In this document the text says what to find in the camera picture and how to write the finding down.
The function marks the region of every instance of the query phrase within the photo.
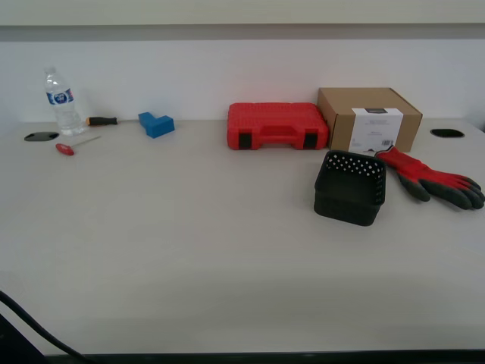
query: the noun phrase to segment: bottle label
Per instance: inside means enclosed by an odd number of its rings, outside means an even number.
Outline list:
[[[65,93],[47,93],[51,105],[65,104],[74,101],[73,93],[68,89]]]

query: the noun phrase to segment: water bottle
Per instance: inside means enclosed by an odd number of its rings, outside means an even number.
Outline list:
[[[54,67],[47,67],[44,71],[45,92],[61,133],[69,137],[81,134],[86,130],[86,125],[74,109],[74,97],[70,87]]]

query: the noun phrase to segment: cardboard box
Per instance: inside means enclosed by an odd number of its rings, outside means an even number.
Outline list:
[[[351,152],[376,152],[391,143],[409,152],[423,118],[390,88],[323,88],[318,107],[330,129],[328,146]]]

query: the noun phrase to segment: brown box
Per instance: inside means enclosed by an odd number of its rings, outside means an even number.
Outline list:
[[[354,129],[352,108],[397,108],[403,113],[396,147],[409,152],[423,118],[415,107],[390,88],[323,88],[318,91],[318,107],[330,129],[328,146],[349,150]]]

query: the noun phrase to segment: gray glove fingers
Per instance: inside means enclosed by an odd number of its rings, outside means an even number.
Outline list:
[[[471,178],[468,178],[468,177],[465,177],[465,176],[461,176],[460,174],[456,174],[456,176],[461,179],[461,180],[465,180],[467,181],[471,186],[475,187],[476,189],[478,190],[482,190],[482,187],[480,187],[480,184],[478,184],[477,182],[475,182],[474,180],[472,180]]]
[[[469,210],[472,207],[470,199],[462,191],[457,190],[456,188],[445,186],[444,184],[437,184],[428,180],[419,180],[419,182],[427,192],[449,201],[460,209]]]
[[[408,178],[402,176],[401,174],[397,174],[399,180],[401,181],[401,185],[406,188],[406,190],[415,198],[420,199],[421,201],[429,201],[431,199],[430,194],[421,186]]]
[[[474,209],[481,209],[483,207],[483,200],[471,188],[460,189],[460,191],[468,197]]]
[[[485,196],[483,195],[482,191],[480,191],[475,186],[468,184],[467,182],[465,182],[463,180],[459,180],[458,182],[460,183],[461,186],[463,186],[463,188],[460,188],[460,191],[470,190],[473,194],[477,195],[478,199],[481,202],[485,202]]]

